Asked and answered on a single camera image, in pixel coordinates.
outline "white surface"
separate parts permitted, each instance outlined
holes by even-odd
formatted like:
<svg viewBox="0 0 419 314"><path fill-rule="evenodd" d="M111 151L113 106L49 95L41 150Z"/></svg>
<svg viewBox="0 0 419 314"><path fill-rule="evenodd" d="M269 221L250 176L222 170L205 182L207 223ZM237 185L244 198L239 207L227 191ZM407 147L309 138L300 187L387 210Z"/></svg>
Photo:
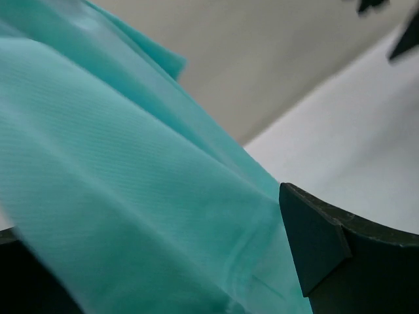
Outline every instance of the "white surface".
<svg viewBox="0 0 419 314"><path fill-rule="evenodd" d="M94 0L189 60L181 84L245 143L406 20L345 0Z"/></svg>
<svg viewBox="0 0 419 314"><path fill-rule="evenodd" d="M391 66L389 36L247 145L281 182L419 234L419 53Z"/></svg>

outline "teal fabric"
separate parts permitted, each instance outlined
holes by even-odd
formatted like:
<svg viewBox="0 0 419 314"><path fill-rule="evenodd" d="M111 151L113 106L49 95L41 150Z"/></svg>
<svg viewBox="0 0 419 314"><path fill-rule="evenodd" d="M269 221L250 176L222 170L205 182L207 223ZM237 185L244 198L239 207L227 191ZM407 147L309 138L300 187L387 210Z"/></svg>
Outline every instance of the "teal fabric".
<svg viewBox="0 0 419 314"><path fill-rule="evenodd" d="M85 1L0 21L1 207L85 313L310 312L278 183L176 83L182 57Z"/></svg>

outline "black corner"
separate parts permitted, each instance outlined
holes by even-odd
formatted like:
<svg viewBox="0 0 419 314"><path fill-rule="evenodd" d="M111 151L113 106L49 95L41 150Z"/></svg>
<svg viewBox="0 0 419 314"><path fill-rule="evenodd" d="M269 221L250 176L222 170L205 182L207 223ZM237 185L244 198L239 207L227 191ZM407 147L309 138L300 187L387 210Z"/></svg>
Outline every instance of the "black corner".
<svg viewBox="0 0 419 314"><path fill-rule="evenodd" d="M0 270L1 313L83 313L56 278L17 240L12 229L0 231Z"/></svg>
<svg viewBox="0 0 419 314"><path fill-rule="evenodd" d="M314 314L419 313L419 235L371 222L289 183L281 184L280 207Z"/></svg>
<svg viewBox="0 0 419 314"><path fill-rule="evenodd" d="M412 18L410 18L405 32L400 37L393 51L389 55L390 61L398 60L400 56L405 55L409 50L419 45L419 8Z"/></svg>

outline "black object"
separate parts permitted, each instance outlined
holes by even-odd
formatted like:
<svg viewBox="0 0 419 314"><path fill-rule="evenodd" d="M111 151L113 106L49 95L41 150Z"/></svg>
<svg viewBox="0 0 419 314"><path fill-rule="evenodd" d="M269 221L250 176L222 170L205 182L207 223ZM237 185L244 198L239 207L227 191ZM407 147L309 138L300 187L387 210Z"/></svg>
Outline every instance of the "black object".
<svg viewBox="0 0 419 314"><path fill-rule="evenodd" d="M280 207L314 314L419 313L419 235L325 203L295 185Z"/></svg>
<svg viewBox="0 0 419 314"><path fill-rule="evenodd" d="M83 313L11 229L0 231L0 270L0 313Z"/></svg>
<svg viewBox="0 0 419 314"><path fill-rule="evenodd" d="M389 55L390 61L396 60L397 57L402 56L409 50L419 45L419 8L416 13L410 18L409 23L404 34L399 39L395 48Z"/></svg>
<svg viewBox="0 0 419 314"><path fill-rule="evenodd" d="M368 12L370 8L377 9L388 3L389 0L361 0L358 6L358 14L364 14Z"/></svg>
<svg viewBox="0 0 419 314"><path fill-rule="evenodd" d="M366 15L369 9L381 8L387 5L389 0L361 0L358 6L358 14L360 16ZM404 56L408 51L416 48L419 45L419 5L416 8L416 12L410 18L405 32L400 37L399 41L395 45L395 48L388 56L390 61L395 61L399 57Z"/></svg>

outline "black plastic object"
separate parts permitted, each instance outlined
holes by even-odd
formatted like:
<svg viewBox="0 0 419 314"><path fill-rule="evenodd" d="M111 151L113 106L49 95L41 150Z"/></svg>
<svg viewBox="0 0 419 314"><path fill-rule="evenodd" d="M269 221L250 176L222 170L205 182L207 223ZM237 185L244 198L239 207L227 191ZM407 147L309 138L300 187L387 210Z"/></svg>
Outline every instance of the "black plastic object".
<svg viewBox="0 0 419 314"><path fill-rule="evenodd" d="M360 0L357 11L360 16L364 16L370 9L381 9L388 3L389 0ZM419 5L416 6L416 11L410 18L405 32L389 54L388 59L390 61L398 60L401 56L404 56L408 51L417 46L419 46Z"/></svg>
<svg viewBox="0 0 419 314"><path fill-rule="evenodd" d="M281 184L280 207L314 314L419 313L419 235L361 218L289 183Z"/></svg>
<svg viewBox="0 0 419 314"><path fill-rule="evenodd" d="M370 8L377 9L388 3L389 0L361 0L358 5L358 14L365 14Z"/></svg>
<svg viewBox="0 0 419 314"><path fill-rule="evenodd" d="M11 229L0 231L0 270L0 313L83 313Z"/></svg>
<svg viewBox="0 0 419 314"><path fill-rule="evenodd" d="M404 34L389 55L390 61L396 60L399 56L404 55L417 46L419 46L419 7L410 18Z"/></svg>

